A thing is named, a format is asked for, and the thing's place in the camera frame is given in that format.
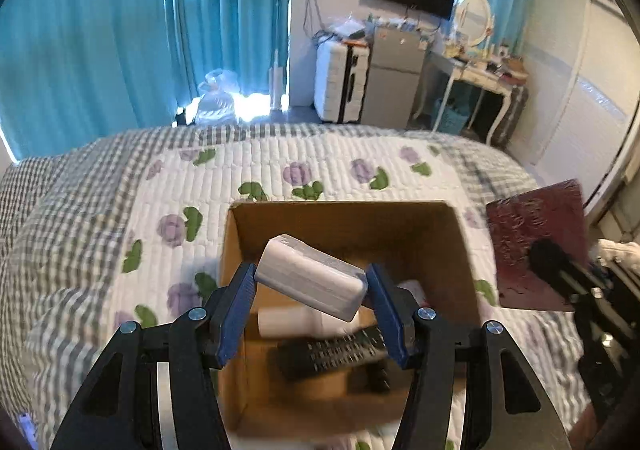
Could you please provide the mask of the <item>red patterned box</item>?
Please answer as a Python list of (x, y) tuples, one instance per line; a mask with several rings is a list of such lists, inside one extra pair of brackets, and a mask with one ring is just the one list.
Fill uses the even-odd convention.
[(586, 266), (587, 228), (582, 188), (575, 179), (486, 205), (494, 247), (499, 303), (504, 308), (570, 311), (572, 288), (561, 273)]

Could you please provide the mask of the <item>black remote control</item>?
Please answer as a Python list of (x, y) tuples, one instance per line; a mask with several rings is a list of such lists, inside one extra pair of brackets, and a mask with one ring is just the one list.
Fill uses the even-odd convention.
[(288, 381), (366, 366), (386, 357), (382, 332), (376, 325), (326, 340), (290, 340), (274, 349), (277, 368)]

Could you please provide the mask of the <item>white cream bottle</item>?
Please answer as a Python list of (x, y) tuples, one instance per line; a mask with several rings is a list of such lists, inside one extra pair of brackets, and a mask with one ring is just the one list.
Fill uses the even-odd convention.
[(262, 308), (257, 311), (258, 332), (266, 340), (292, 340), (310, 337), (328, 340), (361, 329), (359, 313), (344, 321), (308, 306)]

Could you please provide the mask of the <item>white charger block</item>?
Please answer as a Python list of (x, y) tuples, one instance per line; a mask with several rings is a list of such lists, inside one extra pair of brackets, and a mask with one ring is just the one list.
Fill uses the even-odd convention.
[(268, 241), (255, 280), (344, 321), (355, 317), (368, 290), (362, 269), (288, 234)]

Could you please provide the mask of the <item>white bottle red cap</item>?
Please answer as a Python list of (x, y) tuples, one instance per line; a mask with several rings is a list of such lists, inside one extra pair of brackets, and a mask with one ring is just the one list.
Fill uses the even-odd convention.
[(417, 280), (407, 280), (398, 284), (399, 288), (405, 289), (408, 291), (413, 299), (416, 301), (419, 307), (429, 307), (430, 304), (426, 299), (424, 289), (419, 281)]

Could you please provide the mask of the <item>white puffy jacket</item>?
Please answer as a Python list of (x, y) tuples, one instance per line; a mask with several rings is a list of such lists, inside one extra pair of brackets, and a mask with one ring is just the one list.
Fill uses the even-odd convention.
[(640, 245), (636, 242), (616, 243), (607, 239), (598, 240), (598, 256), (606, 261), (618, 261), (628, 267), (638, 267)]

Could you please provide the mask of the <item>dark checkered suitcase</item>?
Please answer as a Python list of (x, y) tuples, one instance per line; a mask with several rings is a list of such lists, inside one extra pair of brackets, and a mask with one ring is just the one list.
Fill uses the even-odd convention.
[(518, 125), (523, 110), (529, 98), (529, 90), (527, 86), (514, 86), (511, 92), (511, 104), (506, 115), (501, 119), (500, 124), (492, 136), (491, 145), (504, 149), (513, 136), (514, 130)]

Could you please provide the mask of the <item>teal laundry basket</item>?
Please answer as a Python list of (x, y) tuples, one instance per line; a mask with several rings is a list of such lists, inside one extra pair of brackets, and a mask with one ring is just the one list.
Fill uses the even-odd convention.
[(435, 130), (457, 136), (471, 117), (469, 98), (450, 98)]

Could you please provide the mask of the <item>white louvered wardrobe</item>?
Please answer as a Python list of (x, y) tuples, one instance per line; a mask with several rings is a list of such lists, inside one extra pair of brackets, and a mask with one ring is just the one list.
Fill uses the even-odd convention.
[(578, 180), (593, 210), (637, 131), (636, 36), (610, 0), (533, 0), (522, 57), (529, 98), (506, 149), (542, 185)]

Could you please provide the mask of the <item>white dressing table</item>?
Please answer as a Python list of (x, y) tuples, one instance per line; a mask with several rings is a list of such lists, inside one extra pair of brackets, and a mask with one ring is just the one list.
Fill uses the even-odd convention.
[(427, 54), (427, 63), (433, 64), (439, 72), (442, 72), (448, 77), (446, 89), (442, 96), (442, 105), (436, 114), (434, 124), (432, 124), (432, 130), (436, 132), (442, 122), (442, 115), (446, 110), (450, 92), (456, 81), (470, 84), (473, 87), (480, 88), (480, 98), (478, 102), (482, 102), (485, 92), (490, 92), (496, 95), (500, 95), (502, 98), (502, 105), (495, 120), (492, 122), (486, 136), (485, 143), (488, 147), (491, 146), (492, 138), (496, 133), (498, 126), (501, 124), (503, 118), (506, 117), (506, 113), (510, 110), (512, 103), (512, 88), (501, 81), (497, 75), (487, 72), (487, 70), (481, 70), (471, 66), (470, 64), (464, 64), (461, 61), (454, 58), (445, 58), (442, 54), (430, 52)]

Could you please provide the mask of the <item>white floral quilt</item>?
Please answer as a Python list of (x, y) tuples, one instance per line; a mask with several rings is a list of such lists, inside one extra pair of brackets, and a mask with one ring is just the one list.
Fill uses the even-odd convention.
[(390, 260), (402, 285), (457, 321), (501, 321), (565, 426), (587, 405), (570, 314), (509, 309), (498, 294), (485, 207), (535, 188), (500, 151), (446, 135), (316, 131), (97, 143), (72, 168), (87, 193), (64, 201), (72, 228), (52, 259), (91, 289), (29, 338), (44, 444), (122, 322), (177, 319), (283, 233), (360, 266)]

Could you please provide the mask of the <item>open cardboard box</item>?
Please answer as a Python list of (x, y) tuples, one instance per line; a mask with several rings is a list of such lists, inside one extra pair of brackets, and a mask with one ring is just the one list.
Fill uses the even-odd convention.
[(238, 202), (228, 211), (221, 282), (230, 282), (243, 262), (257, 267), (250, 313), (266, 317), (268, 329), (260, 332), (250, 321), (219, 375), (224, 424), (241, 437), (320, 439), (401, 416), (407, 380), (375, 394), (345, 370), (292, 383), (277, 366), (285, 337), (326, 335), (312, 307), (373, 323), (362, 304), (372, 263), (395, 283), (418, 283), (447, 320), (480, 321), (463, 231), (443, 202)]

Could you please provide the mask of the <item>silver mini fridge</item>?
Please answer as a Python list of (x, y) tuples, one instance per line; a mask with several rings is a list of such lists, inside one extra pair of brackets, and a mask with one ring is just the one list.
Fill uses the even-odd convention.
[(407, 126), (426, 47), (417, 32), (374, 28), (360, 124), (390, 129)]

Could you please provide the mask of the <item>oval vanity mirror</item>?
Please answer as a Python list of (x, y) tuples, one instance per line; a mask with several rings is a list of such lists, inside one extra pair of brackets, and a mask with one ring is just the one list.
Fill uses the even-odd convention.
[(494, 20), (488, 0), (462, 0), (454, 16), (457, 37), (465, 46), (478, 46), (492, 33)]

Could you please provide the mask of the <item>white suitcase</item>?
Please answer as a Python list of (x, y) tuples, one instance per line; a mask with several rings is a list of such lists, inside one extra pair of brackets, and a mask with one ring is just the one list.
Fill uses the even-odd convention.
[(362, 44), (328, 40), (319, 44), (314, 108), (322, 123), (352, 124), (360, 119), (370, 50)]

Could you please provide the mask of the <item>clear plastic bag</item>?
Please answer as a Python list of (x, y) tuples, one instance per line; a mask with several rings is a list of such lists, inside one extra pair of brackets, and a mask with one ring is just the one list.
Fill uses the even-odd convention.
[(195, 113), (195, 122), (200, 126), (235, 125), (234, 98), (240, 94), (238, 76), (228, 69), (217, 68), (205, 75), (198, 85), (201, 98)]

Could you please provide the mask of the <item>large blue curtain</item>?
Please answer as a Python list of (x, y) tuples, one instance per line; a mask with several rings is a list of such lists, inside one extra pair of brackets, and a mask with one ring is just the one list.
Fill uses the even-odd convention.
[(1, 131), (13, 156), (165, 126), (214, 70), (269, 93), (288, 0), (1, 0)]

